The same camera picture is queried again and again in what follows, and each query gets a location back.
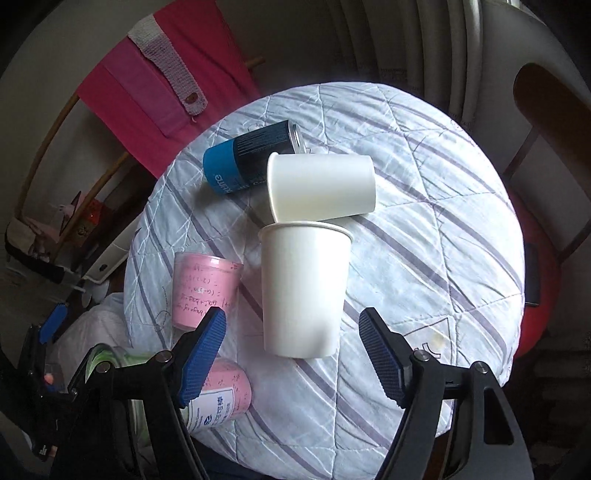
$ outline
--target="pink container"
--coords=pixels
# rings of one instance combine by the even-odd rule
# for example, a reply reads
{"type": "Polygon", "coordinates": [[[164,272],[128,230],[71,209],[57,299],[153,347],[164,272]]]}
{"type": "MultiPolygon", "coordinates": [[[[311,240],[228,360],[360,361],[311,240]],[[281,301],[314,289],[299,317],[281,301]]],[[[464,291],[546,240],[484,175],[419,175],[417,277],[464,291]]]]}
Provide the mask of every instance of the pink container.
{"type": "Polygon", "coordinates": [[[251,384],[244,370],[226,358],[216,358],[201,394],[183,410],[189,433],[233,420],[251,406],[251,384]]]}
{"type": "Polygon", "coordinates": [[[177,252],[174,255],[172,323],[195,330],[209,310],[230,312],[240,283],[242,264],[210,255],[177,252]]]}

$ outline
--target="gray knitted fabric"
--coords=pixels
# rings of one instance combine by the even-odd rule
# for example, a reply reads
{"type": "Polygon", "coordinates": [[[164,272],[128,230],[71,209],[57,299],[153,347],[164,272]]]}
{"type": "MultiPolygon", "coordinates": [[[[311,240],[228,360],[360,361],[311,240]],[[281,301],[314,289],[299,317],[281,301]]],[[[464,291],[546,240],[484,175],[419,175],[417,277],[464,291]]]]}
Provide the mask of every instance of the gray knitted fabric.
{"type": "Polygon", "coordinates": [[[127,36],[166,77],[187,113],[198,115],[203,112],[207,106],[205,95],[154,16],[149,15],[137,22],[127,36]]]}

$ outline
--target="white container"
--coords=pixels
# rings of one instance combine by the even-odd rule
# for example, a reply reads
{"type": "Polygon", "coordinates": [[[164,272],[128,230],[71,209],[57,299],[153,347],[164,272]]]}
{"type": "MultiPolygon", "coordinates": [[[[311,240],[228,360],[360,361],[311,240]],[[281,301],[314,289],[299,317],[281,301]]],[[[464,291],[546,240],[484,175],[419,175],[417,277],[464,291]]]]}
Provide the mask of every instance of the white container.
{"type": "Polygon", "coordinates": [[[374,162],[368,155],[272,153],[267,187],[276,222],[328,220],[375,210],[374,162]]]}
{"type": "Polygon", "coordinates": [[[333,355],[353,236],[320,222],[273,223],[262,242],[265,350],[292,358],[333,355]]]}

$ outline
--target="cup rim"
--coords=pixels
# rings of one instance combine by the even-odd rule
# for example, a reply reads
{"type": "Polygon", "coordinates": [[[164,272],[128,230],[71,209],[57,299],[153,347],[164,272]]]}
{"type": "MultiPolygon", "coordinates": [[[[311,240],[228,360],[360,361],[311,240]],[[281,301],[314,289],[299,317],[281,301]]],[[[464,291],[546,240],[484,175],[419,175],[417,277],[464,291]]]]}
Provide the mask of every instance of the cup rim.
{"type": "Polygon", "coordinates": [[[346,228],[343,228],[339,225],[334,225],[332,223],[312,222],[310,220],[294,220],[292,222],[272,223],[270,225],[267,225],[266,227],[263,227],[261,230],[259,230],[259,233],[258,233],[259,240],[262,240],[263,234],[268,233],[271,230],[274,230],[277,228],[289,227],[289,226],[311,226],[311,227],[317,227],[317,228],[326,228],[328,230],[334,230],[335,232],[340,232],[340,233],[348,236],[349,239],[351,240],[351,243],[353,243],[353,240],[354,240],[353,234],[351,232],[349,232],[346,228]]]}
{"type": "Polygon", "coordinates": [[[273,220],[276,222],[277,220],[277,213],[275,212],[275,202],[273,201],[273,180],[272,180],[272,171],[273,165],[275,163],[275,158],[279,156],[279,153],[273,152],[269,155],[267,159],[267,192],[269,195],[269,205],[271,207],[271,214],[273,215],[273,220]]]}
{"type": "Polygon", "coordinates": [[[240,272],[244,268],[244,264],[241,262],[234,262],[232,260],[228,260],[227,258],[216,257],[215,255],[200,254],[198,252],[188,252],[186,250],[174,253],[174,263],[177,262],[177,255],[184,256],[185,254],[193,255],[195,257],[209,258],[210,260],[219,260],[219,268],[221,270],[230,270],[231,265],[240,265],[240,268],[237,268],[235,270],[236,272],[240,272]]]}

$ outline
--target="wooden button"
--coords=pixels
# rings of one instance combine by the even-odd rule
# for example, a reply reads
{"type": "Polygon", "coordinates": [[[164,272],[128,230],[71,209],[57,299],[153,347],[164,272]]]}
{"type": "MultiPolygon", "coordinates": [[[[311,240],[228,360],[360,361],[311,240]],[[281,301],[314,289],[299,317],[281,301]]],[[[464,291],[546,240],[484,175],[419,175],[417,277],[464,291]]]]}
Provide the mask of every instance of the wooden button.
{"type": "Polygon", "coordinates": [[[190,105],[191,103],[195,103],[198,98],[199,98],[199,95],[197,93],[193,92],[191,95],[189,95],[187,98],[185,98],[185,103],[188,103],[190,105]]]}

